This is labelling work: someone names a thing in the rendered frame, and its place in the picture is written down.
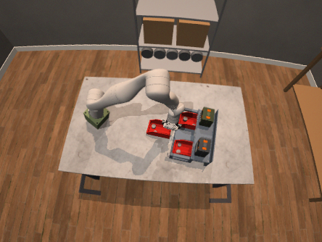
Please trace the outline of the black tool case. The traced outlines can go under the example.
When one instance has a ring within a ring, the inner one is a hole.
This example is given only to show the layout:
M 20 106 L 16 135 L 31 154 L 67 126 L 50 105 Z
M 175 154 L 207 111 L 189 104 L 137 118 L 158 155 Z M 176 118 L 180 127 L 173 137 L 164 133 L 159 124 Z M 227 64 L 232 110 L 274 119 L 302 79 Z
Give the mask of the black tool case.
M 210 145 L 211 140 L 200 138 L 196 143 L 197 148 L 195 149 L 194 155 L 198 157 L 206 157 L 210 153 Z

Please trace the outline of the grey metal shelf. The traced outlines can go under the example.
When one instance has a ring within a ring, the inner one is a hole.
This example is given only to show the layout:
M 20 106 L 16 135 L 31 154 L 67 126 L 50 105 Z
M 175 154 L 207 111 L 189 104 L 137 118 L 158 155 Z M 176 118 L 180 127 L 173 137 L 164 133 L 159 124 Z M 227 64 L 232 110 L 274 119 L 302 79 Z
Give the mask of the grey metal shelf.
M 175 160 L 179 160 L 182 162 L 189 162 L 189 163 L 196 160 L 195 162 L 203 162 L 204 166 L 207 166 L 208 164 L 213 162 L 213 157 L 214 157 L 214 150 L 215 150 L 214 141 L 216 139 L 216 131 L 217 131 L 217 124 L 218 124 L 218 117 L 217 117 L 218 110 L 214 115 L 214 122 L 210 127 L 199 125 L 199 118 L 202 110 L 199 109 L 198 111 L 195 109 L 185 108 L 184 111 L 193 112 L 196 114 L 198 112 L 196 128 L 195 130 L 191 130 L 188 128 L 179 128 L 177 131 L 175 131 L 174 137 L 173 137 L 173 143 L 171 147 L 172 151 L 170 150 L 170 154 L 167 153 L 167 157 L 169 157 L 170 159 L 175 159 Z M 211 139 L 210 153 L 206 157 L 198 157 L 194 155 L 196 143 L 200 138 Z M 172 153 L 175 140 L 185 140 L 185 141 L 193 142 L 193 146 L 191 150 L 191 159 L 188 156 Z

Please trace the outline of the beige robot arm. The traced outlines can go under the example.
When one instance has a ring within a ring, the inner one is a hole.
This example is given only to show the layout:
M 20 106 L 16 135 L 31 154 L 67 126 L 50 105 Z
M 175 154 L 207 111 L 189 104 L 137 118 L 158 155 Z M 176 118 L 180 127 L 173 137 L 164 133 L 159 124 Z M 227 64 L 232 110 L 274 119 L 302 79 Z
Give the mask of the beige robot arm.
M 146 96 L 169 108 L 168 122 L 164 123 L 163 127 L 177 131 L 176 124 L 185 106 L 173 92 L 170 92 L 169 99 L 170 73 L 164 69 L 150 70 L 136 78 L 115 84 L 106 93 L 97 88 L 89 90 L 86 99 L 88 114 L 94 119 L 99 119 L 104 113 L 104 108 L 131 101 L 145 87 L 145 84 Z

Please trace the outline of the olive green tool case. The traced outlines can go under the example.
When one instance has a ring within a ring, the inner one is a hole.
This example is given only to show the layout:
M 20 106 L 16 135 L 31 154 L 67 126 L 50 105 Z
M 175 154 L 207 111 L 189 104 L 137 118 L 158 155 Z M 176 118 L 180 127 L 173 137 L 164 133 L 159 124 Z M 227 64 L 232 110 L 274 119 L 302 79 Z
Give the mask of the olive green tool case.
M 215 110 L 207 107 L 203 107 L 203 112 L 201 113 L 201 121 L 199 125 L 205 126 L 205 127 L 210 127 L 211 124 L 214 122 L 214 115 L 215 115 Z

